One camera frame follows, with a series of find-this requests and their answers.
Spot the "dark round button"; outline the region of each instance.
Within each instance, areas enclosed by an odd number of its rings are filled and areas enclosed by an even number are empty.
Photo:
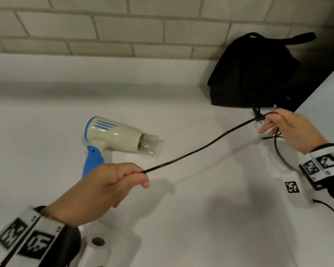
[[[96,246],[103,246],[105,244],[105,241],[103,238],[100,237],[94,237],[91,242],[95,244]]]

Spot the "white countertop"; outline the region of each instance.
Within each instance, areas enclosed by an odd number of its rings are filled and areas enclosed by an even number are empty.
[[[156,159],[105,153],[106,162],[143,168],[253,117],[248,109],[212,106],[196,86],[0,83],[0,229],[25,206],[49,204],[80,179],[83,131],[95,115],[165,140]],[[100,220],[131,238],[129,249],[116,252],[128,259],[120,266],[333,266],[334,214],[289,204],[276,186],[285,168],[272,148],[249,124],[151,172],[150,189],[134,189]],[[316,197],[334,206],[326,192]]]

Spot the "bag strap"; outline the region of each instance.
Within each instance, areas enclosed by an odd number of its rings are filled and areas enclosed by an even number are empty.
[[[274,38],[266,38],[258,33],[248,33],[244,35],[245,37],[255,37],[259,39],[266,39],[266,40],[271,40],[271,41],[277,41],[282,43],[283,45],[298,45],[298,44],[303,44],[303,43],[308,43],[311,41],[314,41],[317,36],[313,32],[305,33],[305,34],[299,34],[291,38],[285,38],[285,39],[274,39]]]

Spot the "hair dryer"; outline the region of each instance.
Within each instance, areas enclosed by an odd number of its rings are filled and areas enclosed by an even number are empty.
[[[88,121],[84,137],[89,145],[83,177],[104,163],[102,153],[107,148],[153,156],[159,143],[157,135],[149,135],[134,127],[100,116],[94,116]]]

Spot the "hair dryer handle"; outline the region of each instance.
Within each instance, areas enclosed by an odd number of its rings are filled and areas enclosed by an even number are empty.
[[[86,158],[83,169],[83,178],[101,164],[104,164],[104,158],[101,156],[101,152],[98,148],[89,145],[88,157]]]

